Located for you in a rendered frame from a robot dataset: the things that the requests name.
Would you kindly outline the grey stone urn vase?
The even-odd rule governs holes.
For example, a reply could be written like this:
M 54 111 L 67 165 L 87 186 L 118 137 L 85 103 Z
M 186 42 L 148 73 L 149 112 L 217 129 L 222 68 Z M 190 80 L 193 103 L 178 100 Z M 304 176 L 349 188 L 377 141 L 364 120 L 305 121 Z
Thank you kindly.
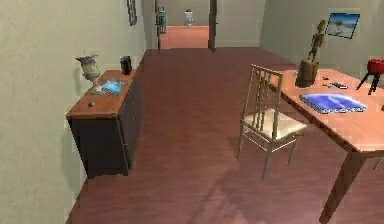
M 96 62 L 96 55 L 85 55 L 76 57 L 76 60 L 81 64 L 83 77 L 92 83 L 88 90 L 91 95 L 103 95 L 102 87 L 98 84 L 98 79 L 101 76 L 100 70 Z

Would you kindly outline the beige wooden chair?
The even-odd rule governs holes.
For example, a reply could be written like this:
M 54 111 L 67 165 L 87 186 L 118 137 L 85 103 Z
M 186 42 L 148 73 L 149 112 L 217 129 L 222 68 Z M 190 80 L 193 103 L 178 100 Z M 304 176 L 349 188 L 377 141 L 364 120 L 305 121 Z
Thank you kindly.
M 292 144 L 290 165 L 297 142 L 307 125 L 280 111 L 283 74 L 252 64 L 240 117 L 237 158 L 248 139 L 265 152 L 262 178 L 265 178 L 271 155 Z

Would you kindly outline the blue book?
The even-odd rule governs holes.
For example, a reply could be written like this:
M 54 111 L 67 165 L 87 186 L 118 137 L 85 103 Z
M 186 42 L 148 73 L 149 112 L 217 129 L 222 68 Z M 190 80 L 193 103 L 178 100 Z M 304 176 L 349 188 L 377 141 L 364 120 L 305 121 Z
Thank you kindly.
M 118 95 L 123 89 L 123 83 L 118 79 L 108 79 L 103 85 L 102 90 L 106 93 Z

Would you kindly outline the dark wooden sideboard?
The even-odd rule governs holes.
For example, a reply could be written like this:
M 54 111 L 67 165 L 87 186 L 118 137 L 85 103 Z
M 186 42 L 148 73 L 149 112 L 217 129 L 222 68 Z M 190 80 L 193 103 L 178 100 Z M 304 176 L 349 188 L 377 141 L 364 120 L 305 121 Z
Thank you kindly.
M 141 85 L 138 73 L 122 75 L 107 70 L 99 80 L 116 78 L 120 94 L 84 94 L 66 114 L 73 138 L 89 178 L 127 175 L 133 168 L 142 121 Z

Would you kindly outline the dark brown room door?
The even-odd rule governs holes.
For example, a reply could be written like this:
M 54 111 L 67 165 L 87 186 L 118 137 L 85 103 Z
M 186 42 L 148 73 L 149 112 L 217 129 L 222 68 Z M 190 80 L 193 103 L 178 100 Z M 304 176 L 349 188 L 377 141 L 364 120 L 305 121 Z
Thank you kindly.
M 217 0 L 210 0 L 208 48 L 216 50 Z

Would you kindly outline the green metal shelf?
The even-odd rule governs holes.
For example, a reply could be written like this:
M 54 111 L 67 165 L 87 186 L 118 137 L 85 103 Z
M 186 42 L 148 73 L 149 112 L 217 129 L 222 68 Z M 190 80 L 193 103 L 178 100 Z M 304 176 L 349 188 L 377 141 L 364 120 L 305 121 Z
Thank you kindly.
M 164 7 L 158 7 L 158 25 L 160 34 L 166 33 L 166 11 Z

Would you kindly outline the wooden figure statue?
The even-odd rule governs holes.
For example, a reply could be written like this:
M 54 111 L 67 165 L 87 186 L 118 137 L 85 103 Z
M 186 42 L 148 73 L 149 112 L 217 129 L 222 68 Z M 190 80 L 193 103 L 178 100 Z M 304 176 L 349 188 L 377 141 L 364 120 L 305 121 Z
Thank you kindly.
M 307 88 L 314 84 L 319 63 L 316 61 L 316 55 L 319 48 L 323 44 L 325 21 L 321 20 L 317 26 L 317 32 L 312 36 L 311 50 L 308 57 L 300 63 L 297 72 L 295 86 L 299 88 Z

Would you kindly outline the brown wooden table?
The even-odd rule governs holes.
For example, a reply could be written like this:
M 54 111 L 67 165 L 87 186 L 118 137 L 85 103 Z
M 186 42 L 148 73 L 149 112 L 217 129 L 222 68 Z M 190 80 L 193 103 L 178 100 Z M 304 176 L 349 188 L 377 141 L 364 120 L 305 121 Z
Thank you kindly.
M 348 189 L 359 174 L 361 168 L 369 158 L 384 157 L 384 89 L 368 94 L 368 84 L 347 74 L 333 69 L 320 69 L 315 83 L 308 88 L 295 86 L 296 72 L 285 70 L 282 72 L 283 81 L 281 93 L 283 99 L 292 104 L 308 120 L 327 133 L 340 147 L 347 151 L 347 155 L 340 168 L 328 199 L 324 205 L 320 224 L 328 224 L 346 195 Z M 299 99 L 301 94 L 337 93 L 337 88 L 327 88 L 327 77 L 332 82 L 346 85 L 343 93 L 367 106 L 364 112 L 320 114 Z

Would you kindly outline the red lamp on black tripod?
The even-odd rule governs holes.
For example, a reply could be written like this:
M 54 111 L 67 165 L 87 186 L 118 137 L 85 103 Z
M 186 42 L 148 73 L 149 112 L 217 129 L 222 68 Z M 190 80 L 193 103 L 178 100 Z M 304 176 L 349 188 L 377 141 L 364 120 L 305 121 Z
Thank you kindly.
M 381 75 L 384 75 L 384 57 L 369 59 L 367 62 L 367 73 L 361 80 L 359 85 L 356 87 L 356 89 L 359 90 L 362 84 L 368 79 L 368 77 L 372 76 L 373 80 L 368 94 L 375 92 L 380 81 Z

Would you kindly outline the dark framed wall picture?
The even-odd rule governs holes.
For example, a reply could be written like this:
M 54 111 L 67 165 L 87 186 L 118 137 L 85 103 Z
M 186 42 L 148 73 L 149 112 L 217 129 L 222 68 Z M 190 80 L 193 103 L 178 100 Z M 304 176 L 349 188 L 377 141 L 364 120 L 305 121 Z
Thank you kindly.
M 134 26 L 137 23 L 136 0 L 127 0 L 127 11 L 129 25 Z

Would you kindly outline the blue framed wall picture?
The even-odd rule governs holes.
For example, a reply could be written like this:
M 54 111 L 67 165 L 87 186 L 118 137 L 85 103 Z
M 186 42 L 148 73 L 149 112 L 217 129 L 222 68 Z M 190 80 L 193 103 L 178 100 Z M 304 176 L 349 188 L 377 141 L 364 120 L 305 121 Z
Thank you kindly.
M 356 13 L 331 13 L 326 33 L 330 36 L 351 39 L 359 19 L 360 15 Z

